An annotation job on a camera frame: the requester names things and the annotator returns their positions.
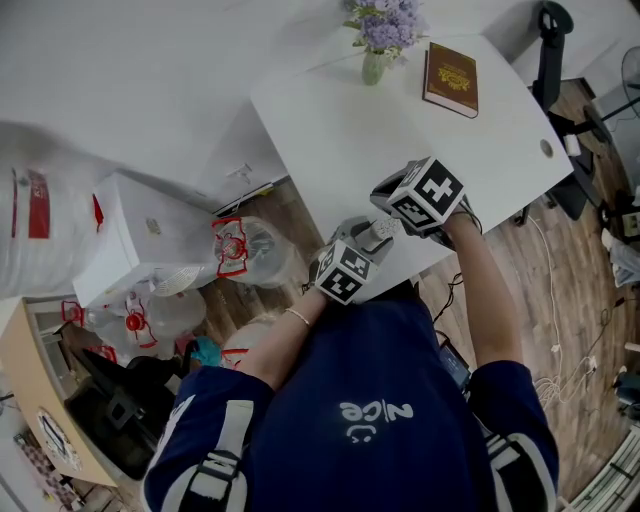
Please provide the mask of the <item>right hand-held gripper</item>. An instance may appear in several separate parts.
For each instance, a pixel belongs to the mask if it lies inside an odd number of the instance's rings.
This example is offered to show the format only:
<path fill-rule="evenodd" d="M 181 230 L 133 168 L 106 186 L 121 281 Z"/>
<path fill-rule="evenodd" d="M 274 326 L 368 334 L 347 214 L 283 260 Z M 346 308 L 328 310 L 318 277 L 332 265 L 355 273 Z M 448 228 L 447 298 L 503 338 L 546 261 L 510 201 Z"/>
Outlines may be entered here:
<path fill-rule="evenodd" d="M 430 238 L 442 246 L 453 245 L 443 229 L 452 214 L 474 220 L 464 185 L 433 156 L 409 161 L 372 190 L 370 201 L 398 219 L 408 236 Z"/>

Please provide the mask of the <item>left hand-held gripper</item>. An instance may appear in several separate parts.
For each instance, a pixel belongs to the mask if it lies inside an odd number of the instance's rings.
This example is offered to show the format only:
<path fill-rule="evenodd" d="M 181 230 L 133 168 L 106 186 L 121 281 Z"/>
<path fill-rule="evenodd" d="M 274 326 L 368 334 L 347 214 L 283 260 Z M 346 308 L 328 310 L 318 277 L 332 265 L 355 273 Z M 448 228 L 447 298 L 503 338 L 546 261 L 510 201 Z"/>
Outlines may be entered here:
<path fill-rule="evenodd" d="M 366 216 L 344 220 L 310 267 L 310 284 L 347 305 L 371 283 L 394 244 L 395 219 Z"/>

